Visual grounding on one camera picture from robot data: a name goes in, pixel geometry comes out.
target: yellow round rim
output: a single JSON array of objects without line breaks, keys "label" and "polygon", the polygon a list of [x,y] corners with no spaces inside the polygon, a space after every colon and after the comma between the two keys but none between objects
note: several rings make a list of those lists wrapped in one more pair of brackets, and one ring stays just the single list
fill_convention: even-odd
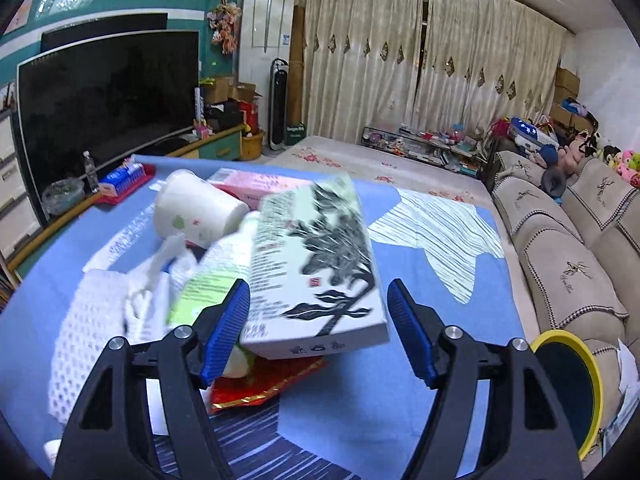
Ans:
[{"label": "yellow round rim", "polygon": [[582,362],[587,367],[591,377],[594,409],[591,417],[589,433],[587,433],[587,438],[584,439],[582,446],[578,450],[578,457],[580,457],[580,460],[583,460],[587,456],[591,446],[593,446],[596,441],[598,428],[600,427],[600,422],[602,420],[602,411],[604,410],[604,400],[602,395],[603,387],[600,370],[598,370],[596,359],[587,348],[587,345],[585,345],[578,336],[575,336],[571,332],[567,332],[566,330],[548,330],[547,332],[543,332],[533,343],[531,343],[531,349],[536,352],[538,348],[546,343],[562,343],[571,348],[578,354],[580,359],[582,359]]}]

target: pink stuffed toy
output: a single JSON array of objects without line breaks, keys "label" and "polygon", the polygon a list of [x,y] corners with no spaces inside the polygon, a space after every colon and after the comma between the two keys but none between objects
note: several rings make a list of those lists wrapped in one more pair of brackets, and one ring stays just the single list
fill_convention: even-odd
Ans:
[{"label": "pink stuffed toy", "polygon": [[623,152],[622,162],[620,162],[620,164],[616,168],[616,171],[618,172],[619,176],[621,176],[627,182],[631,182],[631,178],[636,176],[636,174],[638,173],[636,170],[632,170],[628,166],[629,161],[631,160],[631,157],[633,156],[633,154],[634,152],[632,152],[631,150],[626,150],[626,152]]},{"label": "pink stuffed toy", "polygon": [[574,142],[569,144],[568,147],[558,150],[558,166],[567,176],[575,173],[578,162],[584,158],[584,153],[580,151],[580,146],[582,146],[586,140],[583,136],[575,136]]}]

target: silver screw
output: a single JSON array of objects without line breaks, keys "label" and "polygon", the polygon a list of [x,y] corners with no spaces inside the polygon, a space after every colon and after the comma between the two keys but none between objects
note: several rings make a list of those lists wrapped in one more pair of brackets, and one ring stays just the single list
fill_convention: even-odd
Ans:
[{"label": "silver screw", "polygon": [[193,333],[193,329],[189,325],[180,325],[174,330],[174,335],[178,339],[187,339]]},{"label": "silver screw", "polygon": [[511,344],[519,352],[524,352],[527,348],[529,348],[529,345],[527,344],[527,342],[524,341],[524,339],[519,337],[511,341]]},{"label": "silver screw", "polygon": [[109,341],[109,348],[111,350],[120,350],[124,346],[124,339],[121,337],[114,337]]},{"label": "silver screw", "polygon": [[449,339],[460,339],[464,332],[459,326],[451,325],[444,329],[444,333]]}]

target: beige sofa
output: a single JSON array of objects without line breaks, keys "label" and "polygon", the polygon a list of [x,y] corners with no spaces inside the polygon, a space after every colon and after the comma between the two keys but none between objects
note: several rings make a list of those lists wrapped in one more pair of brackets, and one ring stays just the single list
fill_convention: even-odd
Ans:
[{"label": "beige sofa", "polygon": [[558,205],[541,189],[543,170],[499,152],[492,192],[526,276],[540,331],[580,337],[604,378],[601,428],[620,403],[615,348],[640,363],[640,190],[597,158],[583,160]]}]

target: white perforated sheet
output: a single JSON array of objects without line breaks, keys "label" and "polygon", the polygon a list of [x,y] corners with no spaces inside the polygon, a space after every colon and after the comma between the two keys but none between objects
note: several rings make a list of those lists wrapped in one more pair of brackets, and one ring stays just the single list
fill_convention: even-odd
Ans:
[{"label": "white perforated sheet", "polygon": [[66,424],[89,372],[107,341],[123,333],[125,274],[90,270],[76,290],[51,361],[49,413]]}]

